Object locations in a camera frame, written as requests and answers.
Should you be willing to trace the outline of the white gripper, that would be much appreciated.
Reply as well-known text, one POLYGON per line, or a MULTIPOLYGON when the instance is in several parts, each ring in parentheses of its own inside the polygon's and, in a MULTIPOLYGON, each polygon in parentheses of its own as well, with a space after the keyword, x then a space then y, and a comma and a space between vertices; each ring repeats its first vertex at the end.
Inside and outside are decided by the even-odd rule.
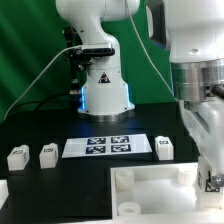
POLYGON ((183 124, 212 169, 213 187, 224 187, 224 103, 179 101, 183 124))

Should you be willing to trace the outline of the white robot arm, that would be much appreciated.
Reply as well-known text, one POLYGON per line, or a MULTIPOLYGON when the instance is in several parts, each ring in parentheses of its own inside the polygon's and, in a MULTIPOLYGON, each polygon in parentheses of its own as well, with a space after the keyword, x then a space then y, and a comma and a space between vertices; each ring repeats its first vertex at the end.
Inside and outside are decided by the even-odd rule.
MULTIPOLYGON (((90 58, 79 113, 113 119, 134 109, 121 78, 120 46, 101 27, 137 12, 140 0, 56 0, 90 58)), ((200 172, 224 186, 224 0, 148 0, 148 34, 170 50, 172 93, 206 164, 200 172)))

